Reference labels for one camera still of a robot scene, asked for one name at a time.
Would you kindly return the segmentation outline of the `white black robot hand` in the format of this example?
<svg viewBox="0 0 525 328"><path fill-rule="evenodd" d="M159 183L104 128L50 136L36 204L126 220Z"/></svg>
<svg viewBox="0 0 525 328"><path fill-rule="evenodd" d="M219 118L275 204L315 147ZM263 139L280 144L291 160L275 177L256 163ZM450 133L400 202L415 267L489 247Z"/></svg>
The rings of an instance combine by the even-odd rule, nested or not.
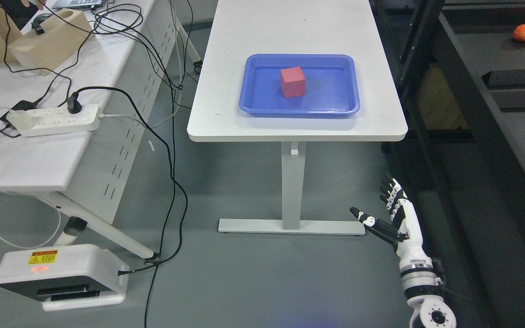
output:
<svg viewBox="0 0 525 328"><path fill-rule="evenodd" d="M381 201L388 210L389 222L356 207L351 207L350 212L367 232L392 245L400 258L402 272L417 268L433 269L431 258L423 250L423 235L414 204L399 181L390 175L381 181Z"/></svg>

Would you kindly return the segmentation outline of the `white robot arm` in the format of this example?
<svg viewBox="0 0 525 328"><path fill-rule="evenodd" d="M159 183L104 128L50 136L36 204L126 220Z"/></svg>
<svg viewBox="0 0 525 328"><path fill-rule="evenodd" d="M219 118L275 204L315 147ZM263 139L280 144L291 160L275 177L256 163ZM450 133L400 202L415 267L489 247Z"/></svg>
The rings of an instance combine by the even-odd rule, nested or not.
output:
<svg viewBox="0 0 525 328"><path fill-rule="evenodd" d="M442 296L442 279L432 262L416 262L400 266L401 285L407 305L413 312L410 328L456 328L458 322Z"/></svg>

